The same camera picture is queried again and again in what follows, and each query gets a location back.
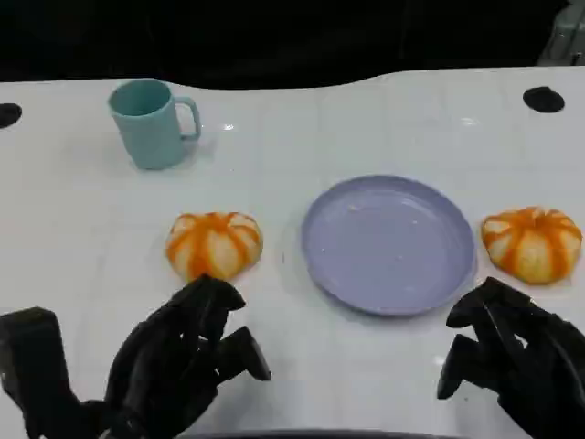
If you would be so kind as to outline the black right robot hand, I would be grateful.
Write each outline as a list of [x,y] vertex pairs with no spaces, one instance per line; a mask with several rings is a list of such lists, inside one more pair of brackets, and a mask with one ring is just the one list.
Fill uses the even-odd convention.
[[500,407],[533,438],[584,435],[584,336],[569,321],[493,277],[463,296],[448,327],[457,335],[442,366],[437,397],[467,381],[494,391]]

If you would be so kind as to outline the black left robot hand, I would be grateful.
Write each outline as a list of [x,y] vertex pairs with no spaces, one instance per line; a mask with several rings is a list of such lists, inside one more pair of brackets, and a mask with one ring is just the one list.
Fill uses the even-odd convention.
[[243,372],[270,380],[250,330],[224,333],[229,314],[245,304],[233,285],[204,274],[138,324],[110,369],[112,425],[102,437],[175,438],[208,409],[223,382]]

